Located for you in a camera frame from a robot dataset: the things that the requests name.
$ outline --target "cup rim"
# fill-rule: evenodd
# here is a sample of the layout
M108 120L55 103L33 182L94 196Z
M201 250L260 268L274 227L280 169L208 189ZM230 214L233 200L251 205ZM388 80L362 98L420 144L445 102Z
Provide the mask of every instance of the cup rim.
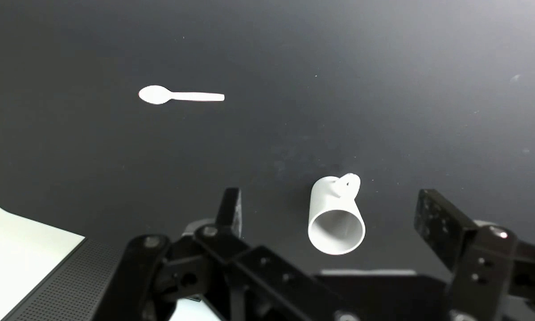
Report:
M324 214L328 214L328 212L346 212L346 214L349 214L349 216L353 216L353 218L356 218L356 221L360 223L360 237L356 239L356 243L353 243L353 246L347 246L346 250L326 250L326 248L321 248L317 243L313 243L313 237L312 237L312 227L313 227L313 223L315 223L315 219L319 218L319 216L324 216ZM317 248L319 251L322 251L322 253L326 253L326 255L346 255L346 253L349 253L349 251L353 251L353 250L356 250L358 246L360 246L360 243L363 241L363 237L367 235L367 228L365 228L365 223L363 223L363 219L360 218L360 214L356 212L351 212L351 210L346 210L346 209L338 209L338 207L331 207L331 209L324 209L324 210L321 210L321 212L317 212L317 214L313 214L310 219L308 219L308 225L306 225L306 237L308 237L308 241L310 241L310 244L313 246L313 248Z

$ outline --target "white spoon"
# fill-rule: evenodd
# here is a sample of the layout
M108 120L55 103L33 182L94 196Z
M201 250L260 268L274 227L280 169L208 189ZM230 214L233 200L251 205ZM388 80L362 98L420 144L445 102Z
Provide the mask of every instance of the white spoon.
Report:
M198 93L198 91L182 91L174 93L162 86L146 86L139 91L139 98L151 105L162 105L169 100L185 100L185 102L224 102L223 93Z

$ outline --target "spoon handle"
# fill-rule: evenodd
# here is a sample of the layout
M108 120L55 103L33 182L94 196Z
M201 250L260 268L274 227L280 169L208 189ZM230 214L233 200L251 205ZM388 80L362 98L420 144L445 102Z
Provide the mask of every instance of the spoon handle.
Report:
M169 93L171 100L187 100L187 102L224 102L223 93L198 93L198 91L183 91L183 93Z

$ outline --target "black metal bracket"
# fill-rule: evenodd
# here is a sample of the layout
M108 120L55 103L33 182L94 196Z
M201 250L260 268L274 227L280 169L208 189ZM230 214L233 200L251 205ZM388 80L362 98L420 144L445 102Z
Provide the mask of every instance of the black metal bracket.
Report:
M433 189L419 193L415 230L453 271L445 291L419 275L306 276L239 239L240 200L239 189L226 189L215 221L190 225L174 243L165 235L130 241L94 321L164 321L180 298L199 298L219 319L233 321L501 321L506 296L535 309L535 246L503 227L478 227Z
M535 309L535 246L513 232L478 227L433 189L419 193L415 230L454 273L444 314L449 319L501 319L506 296Z

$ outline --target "screw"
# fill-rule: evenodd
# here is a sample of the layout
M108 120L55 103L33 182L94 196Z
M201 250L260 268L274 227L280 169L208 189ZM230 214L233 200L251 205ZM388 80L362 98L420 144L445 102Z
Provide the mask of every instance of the screw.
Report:
M472 280L472 282L479 282L481 276L479 276L478 273L474 273L474 275L470 275L470 280Z
M449 234L449 221L447 219L442 219L442 232Z
M144 237L144 248L157 248L160 244L160 237L148 235Z
M290 284L296 276L292 273L283 273L281 280L283 284Z
M271 264L271 259L269 259L269 257L262 257L262 259L260 259L260 264L262 264L262 266L267 266L267 264Z
M358 317L351 312L337 310L335 321L358 321Z
M479 257L479 259L478 259L478 264L479 264L479 266L492 266L492 262L488 262L485 257Z
M449 312L449 319L451 321L476 321L476 317L463 314L463 312L454 312L454 310Z
M503 230L503 228L499 228L499 227L488 227L488 230L495 235L495 237L499 237L499 239L506 239L508 237L508 234Z
M203 234L205 237L215 237L217 228L215 228L215 227L205 227L205 228L201 230L201 234Z

